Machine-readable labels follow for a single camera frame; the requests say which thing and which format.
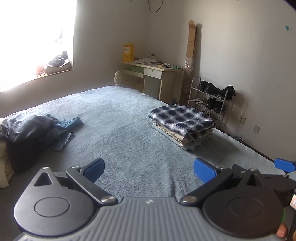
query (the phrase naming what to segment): drawer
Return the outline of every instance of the drawer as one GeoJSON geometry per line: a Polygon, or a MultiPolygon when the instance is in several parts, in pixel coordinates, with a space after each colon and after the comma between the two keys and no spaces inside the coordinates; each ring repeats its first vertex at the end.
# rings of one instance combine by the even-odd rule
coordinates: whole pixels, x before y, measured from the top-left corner
{"type": "Polygon", "coordinates": [[[136,77],[144,78],[144,74],[141,74],[141,73],[138,73],[138,72],[130,71],[130,70],[127,70],[127,69],[123,69],[122,72],[124,74],[130,74],[130,75],[133,75],[133,76],[136,76],[136,77]]]}
{"type": "Polygon", "coordinates": [[[161,80],[162,71],[156,69],[144,69],[144,75],[148,75],[161,80]]]}

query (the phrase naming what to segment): window sill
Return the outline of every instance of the window sill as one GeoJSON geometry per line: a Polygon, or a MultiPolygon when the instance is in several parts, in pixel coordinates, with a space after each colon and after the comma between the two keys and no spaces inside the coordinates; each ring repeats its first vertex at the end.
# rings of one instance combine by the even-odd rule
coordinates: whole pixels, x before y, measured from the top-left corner
{"type": "MultiPolygon", "coordinates": [[[[30,80],[24,81],[24,82],[22,82],[22,83],[20,83],[20,84],[18,84],[18,85],[22,85],[22,84],[24,84],[24,83],[30,82],[30,81],[32,81],[32,80],[40,79],[40,78],[42,78],[42,77],[52,76],[52,75],[56,75],[56,74],[60,74],[60,73],[64,73],[64,72],[68,72],[68,71],[72,71],[72,70],[73,70],[73,69],[68,69],[68,70],[64,70],[64,71],[60,71],[60,72],[52,73],[52,74],[41,74],[41,75],[38,75],[38,76],[36,76],[36,77],[34,77],[34,78],[30,79],[30,80]]],[[[4,89],[4,90],[0,89],[0,93],[1,93],[1,92],[4,92],[4,91],[7,91],[7,90],[10,90],[10,89],[12,89],[12,88],[14,88],[14,87],[16,87],[16,86],[18,86],[18,85],[15,85],[15,86],[13,86],[13,87],[11,87],[11,88],[9,88],[9,89],[4,89]]]]}

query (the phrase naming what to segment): papers on desk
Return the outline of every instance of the papers on desk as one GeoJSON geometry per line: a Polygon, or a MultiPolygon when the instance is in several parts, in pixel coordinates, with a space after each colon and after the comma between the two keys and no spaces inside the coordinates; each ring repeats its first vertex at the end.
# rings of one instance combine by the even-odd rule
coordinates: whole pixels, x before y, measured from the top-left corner
{"type": "Polygon", "coordinates": [[[135,60],[132,63],[133,64],[143,64],[143,63],[149,64],[149,63],[154,63],[154,62],[157,62],[157,60],[152,59],[152,58],[142,58],[142,59],[135,60]]]}

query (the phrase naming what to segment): white wall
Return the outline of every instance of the white wall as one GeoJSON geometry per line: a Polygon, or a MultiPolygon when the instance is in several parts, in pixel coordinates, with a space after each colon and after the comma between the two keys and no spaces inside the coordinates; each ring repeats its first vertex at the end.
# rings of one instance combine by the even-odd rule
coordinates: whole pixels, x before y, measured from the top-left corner
{"type": "Polygon", "coordinates": [[[228,130],[271,158],[295,160],[296,11],[284,0],[165,0],[150,14],[156,58],[184,66],[188,20],[199,26],[195,74],[237,92],[228,130]]]}
{"type": "Polygon", "coordinates": [[[136,56],[146,54],[147,9],[146,0],[77,0],[74,70],[1,92],[0,117],[75,92],[113,85],[124,43],[136,43],[136,56]]]}

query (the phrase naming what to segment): metal shoe rack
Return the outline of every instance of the metal shoe rack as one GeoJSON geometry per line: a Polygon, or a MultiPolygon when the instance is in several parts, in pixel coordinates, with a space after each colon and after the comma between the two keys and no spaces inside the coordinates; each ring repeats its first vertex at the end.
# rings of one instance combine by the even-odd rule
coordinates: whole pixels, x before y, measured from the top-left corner
{"type": "Polygon", "coordinates": [[[188,106],[190,106],[189,105],[190,103],[193,103],[194,104],[194,108],[195,108],[195,105],[198,105],[198,106],[202,107],[203,109],[207,110],[208,112],[214,114],[217,118],[212,118],[212,119],[216,120],[216,125],[214,127],[217,127],[219,124],[223,123],[223,120],[224,120],[224,116],[225,116],[226,110],[224,112],[222,112],[222,110],[223,110],[224,106],[227,107],[227,105],[228,105],[228,100],[226,100],[226,96],[227,96],[228,90],[226,90],[224,99],[220,99],[216,95],[211,95],[211,94],[208,94],[208,93],[205,93],[205,92],[199,90],[197,87],[199,86],[200,81],[201,81],[201,78],[200,77],[194,77],[193,80],[192,80],[192,82],[191,82],[191,88],[190,88],[190,95],[189,95],[189,100],[188,100],[188,106]],[[195,84],[195,80],[196,79],[199,79],[199,82],[197,83],[197,85],[195,84]],[[192,90],[197,91],[196,96],[194,98],[191,97],[192,96],[192,90]],[[220,113],[217,113],[215,111],[212,111],[212,110],[206,108],[205,107],[205,104],[203,104],[203,103],[198,103],[198,102],[193,101],[194,99],[196,99],[197,97],[199,97],[199,93],[203,93],[205,95],[214,97],[218,101],[223,102],[220,113]]]}

